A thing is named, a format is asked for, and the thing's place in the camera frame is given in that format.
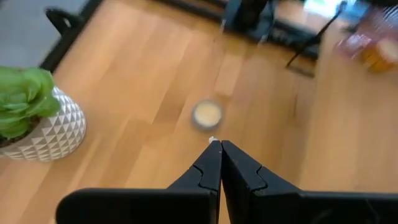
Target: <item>white geometric planter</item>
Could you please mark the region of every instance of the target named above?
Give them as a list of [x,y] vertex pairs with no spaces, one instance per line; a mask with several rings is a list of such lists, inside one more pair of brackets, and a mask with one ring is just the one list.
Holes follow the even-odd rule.
[[0,148],[0,157],[46,162],[65,157],[79,146],[86,133],[82,110],[57,87],[52,94],[60,102],[61,110],[53,117],[42,118],[25,138]]

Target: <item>potted plant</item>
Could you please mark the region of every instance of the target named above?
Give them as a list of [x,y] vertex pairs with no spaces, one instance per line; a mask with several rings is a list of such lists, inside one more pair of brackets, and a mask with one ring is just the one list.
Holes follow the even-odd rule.
[[82,142],[80,107],[40,68],[0,67],[0,157],[51,161]]

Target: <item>plant pot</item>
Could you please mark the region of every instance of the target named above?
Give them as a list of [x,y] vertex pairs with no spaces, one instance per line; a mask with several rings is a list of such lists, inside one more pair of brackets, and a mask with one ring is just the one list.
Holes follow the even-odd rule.
[[25,138],[0,148],[0,157],[30,161],[52,161],[71,154],[86,133],[86,119],[80,107],[55,87],[53,96],[61,110],[53,117],[42,118]]

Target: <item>green succulent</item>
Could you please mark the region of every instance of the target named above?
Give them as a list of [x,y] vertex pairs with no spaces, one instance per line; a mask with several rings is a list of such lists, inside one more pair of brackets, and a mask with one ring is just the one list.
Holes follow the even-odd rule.
[[57,113],[60,103],[51,94],[53,88],[46,70],[0,66],[0,136],[21,136],[31,128],[31,117]]

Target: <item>chair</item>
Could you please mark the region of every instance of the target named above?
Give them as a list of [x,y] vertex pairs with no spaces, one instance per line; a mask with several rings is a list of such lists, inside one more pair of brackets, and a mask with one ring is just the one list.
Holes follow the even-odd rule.
[[338,7],[337,13],[329,20],[329,22],[326,23],[326,25],[323,26],[323,28],[314,37],[308,39],[300,47],[297,48],[296,54],[292,57],[292,59],[289,60],[289,62],[287,62],[286,68],[294,70],[295,72],[298,72],[301,75],[305,75],[307,77],[311,77],[311,78],[314,77],[314,74],[312,72],[308,72],[308,71],[302,70],[301,68],[291,66],[291,64],[300,54],[302,54],[304,52],[305,49],[307,49],[308,47],[320,44],[323,34],[330,27],[330,25],[337,19],[337,17],[343,12],[343,9],[346,5],[347,5],[346,1],[341,2],[341,4]]

